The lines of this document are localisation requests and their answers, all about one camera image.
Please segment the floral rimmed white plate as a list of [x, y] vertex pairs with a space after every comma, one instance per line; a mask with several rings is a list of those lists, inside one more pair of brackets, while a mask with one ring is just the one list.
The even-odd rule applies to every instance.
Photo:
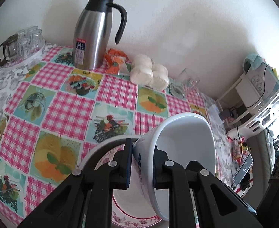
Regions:
[[156, 216], [147, 219], [139, 219], [128, 216], [116, 204], [112, 195], [112, 223], [118, 227], [153, 227], [161, 224], [162, 219]]

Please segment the strawberry pattern bowl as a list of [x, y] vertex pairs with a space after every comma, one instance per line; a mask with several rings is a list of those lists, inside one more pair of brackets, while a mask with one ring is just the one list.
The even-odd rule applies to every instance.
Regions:
[[147, 219], [156, 216], [152, 206], [142, 193], [138, 173], [135, 169], [131, 170], [129, 188], [127, 190], [114, 190], [113, 197], [118, 207], [130, 217]]

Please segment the white square bowl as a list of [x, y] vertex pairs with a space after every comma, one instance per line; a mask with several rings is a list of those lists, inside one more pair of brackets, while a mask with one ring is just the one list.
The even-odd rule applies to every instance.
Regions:
[[196, 113], [170, 116], [133, 144], [137, 176], [136, 185], [154, 212], [169, 220], [169, 191], [153, 187], [153, 159], [155, 148], [165, 151], [169, 160], [186, 167], [191, 161], [199, 162], [215, 174], [215, 142], [207, 120]]

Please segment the large steel plate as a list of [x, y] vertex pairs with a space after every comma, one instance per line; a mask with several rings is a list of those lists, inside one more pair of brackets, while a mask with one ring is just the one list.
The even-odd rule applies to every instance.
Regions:
[[136, 142], [140, 135], [118, 135], [104, 140], [97, 146], [95, 146], [82, 160], [79, 165], [80, 170], [85, 168], [94, 170], [99, 160], [111, 149], [116, 146], [123, 145], [126, 139], [130, 138], [132, 142]]

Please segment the smartphone on stand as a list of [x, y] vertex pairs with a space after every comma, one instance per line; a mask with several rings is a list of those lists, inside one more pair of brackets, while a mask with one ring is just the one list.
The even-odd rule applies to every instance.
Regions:
[[238, 186], [243, 180], [245, 175], [249, 172], [254, 163], [252, 155], [249, 153], [245, 160], [242, 162], [241, 166], [237, 169], [233, 175], [233, 184]]

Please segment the colourful candy roll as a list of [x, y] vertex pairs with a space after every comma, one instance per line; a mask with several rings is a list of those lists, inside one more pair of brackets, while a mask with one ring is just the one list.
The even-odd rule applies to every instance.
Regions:
[[231, 154], [235, 161], [240, 162], [243, 158], [242, 143], [238, 136], [231, 143]]

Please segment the checkered picture tablecloth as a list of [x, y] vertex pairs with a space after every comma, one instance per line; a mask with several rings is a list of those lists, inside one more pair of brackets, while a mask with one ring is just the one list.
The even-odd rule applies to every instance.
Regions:
[[142, 135], [165, 118], [183, 112], [203, 115], [211, 124], [217, 177], [231, 183], [229, 144], [224, 127], [200, 94], [185, 99], [169, 91], [132, 84], [71, 64], [72, 50], [53, 45], [26, 74], [0, 119], [0, 221], [16, 227], [100, 142], [115, 135]]

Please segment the black charger adapter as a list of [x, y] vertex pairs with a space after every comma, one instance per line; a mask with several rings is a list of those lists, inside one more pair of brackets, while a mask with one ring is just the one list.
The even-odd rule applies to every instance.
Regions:
[[219, 118], [221, 120], [226, 120], [229, 117], [232, 117], [232, 118], [235, 117], [232, 109], [225, 109], [225, 110], [223, 110], [222, 112], [219, 113]]

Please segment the white power strip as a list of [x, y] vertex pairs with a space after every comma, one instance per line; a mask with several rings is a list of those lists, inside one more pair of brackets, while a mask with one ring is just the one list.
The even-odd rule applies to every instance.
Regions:
[[221, 120], [219, 114], [220, 110], [216, 104], [212, 104], [210, 107], [207, 108], [208, 114], [212, 117], [214, 122], [219, 126], [224, 124], [224, 121]]

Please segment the clear glass mug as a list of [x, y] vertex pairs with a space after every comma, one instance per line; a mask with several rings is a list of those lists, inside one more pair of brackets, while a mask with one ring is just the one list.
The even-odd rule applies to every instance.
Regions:
[[190, 68], [184, 68], [179, 76], [170, 84], [170, 92], [179, 99], [187, 97], [196, 97], [199, 95], [197, 84], [199, 78]]

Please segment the bag of white buns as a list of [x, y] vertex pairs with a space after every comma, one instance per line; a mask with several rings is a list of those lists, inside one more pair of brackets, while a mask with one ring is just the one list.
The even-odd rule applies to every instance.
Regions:
[[136, 85], [145, 85], [163, 91], [169, 85], [168, 70], [165, 66], [155, 63], [150, 57], [138, 54], [131, 64], [130, 81]]

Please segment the orange snack packet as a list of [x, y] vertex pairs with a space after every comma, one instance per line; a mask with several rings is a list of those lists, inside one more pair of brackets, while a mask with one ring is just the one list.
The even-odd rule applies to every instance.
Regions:
[[112, 75], [129, 75], [130, 71], [127, 67], [129, 63], [128, 56], [120, 50], [110, 48], [105, 54], [105, 60], [107, 63], [107, 74]]

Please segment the grey floral tablecloth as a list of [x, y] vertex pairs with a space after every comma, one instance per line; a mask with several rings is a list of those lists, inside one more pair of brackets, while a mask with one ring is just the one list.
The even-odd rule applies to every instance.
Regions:
[[4, 113], [5, 107], [12, 99], [21, 81], [25, 79], [26, 74], [48, 54], [52, 47], [52, 44], [46, 43], [42, 52], [39, 53], [36, 58], [21, 66], [10, 69], [0, 67], [0, 119]]

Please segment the white round tray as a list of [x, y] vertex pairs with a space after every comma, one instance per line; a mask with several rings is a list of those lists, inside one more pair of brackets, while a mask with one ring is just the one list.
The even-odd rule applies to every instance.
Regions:
[[26, 57], [19, 57], [15, 59], [14, 61], [7, 62], [0, 68], [3, 70], [13, 70], [17, 67], [22, 67], [25, 65], [28, 65], [31, 61], [34, 59], [40, 57], [44, 51], [46, 41], [43, 38], [42, 46], [40, 48], [36, 48], [29, 56]]

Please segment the upturned drinking glass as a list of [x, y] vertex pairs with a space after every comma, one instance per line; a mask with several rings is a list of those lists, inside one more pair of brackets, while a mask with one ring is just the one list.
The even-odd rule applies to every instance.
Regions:
[[16, 34], [18, 35], [18, 37], [17, 37], [18, 40], [21, 40], [21, 39], [27, 37], [25, 29], [21, 29], [21, 30], [17, 31]]
[[20, 58], [27, 58], [31, 55], [31, 43], [28, 38], [17, 40], [17, 49]]
[[27, 37], [30, 40], [30, 45], [32, 49], [41, 48], [44, 45], [43, 33], [38, 26], [32, 26], [27, 29]]

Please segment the stainless thermos jug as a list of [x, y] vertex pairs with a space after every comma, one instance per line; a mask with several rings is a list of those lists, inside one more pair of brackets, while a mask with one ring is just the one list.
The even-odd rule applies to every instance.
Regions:
[[121, 15], [115, 36], [115, 43], [118, 44], [127, 23], [126, 10], [114, 0], [88, 0], [75, 27], [72, 50], [74, 67], [95, 70], [102, 65], [112, 29], [113, 8]]

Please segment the glass coffee pot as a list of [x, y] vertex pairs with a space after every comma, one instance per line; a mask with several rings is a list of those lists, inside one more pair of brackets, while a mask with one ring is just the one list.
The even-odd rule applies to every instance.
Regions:
[[1, 59], [0, 56], [0, 67], [18, 58], [18, 37], [18, 34], [11, 35], [0, 45], [0, 49], [3, 49], [3, 58]]

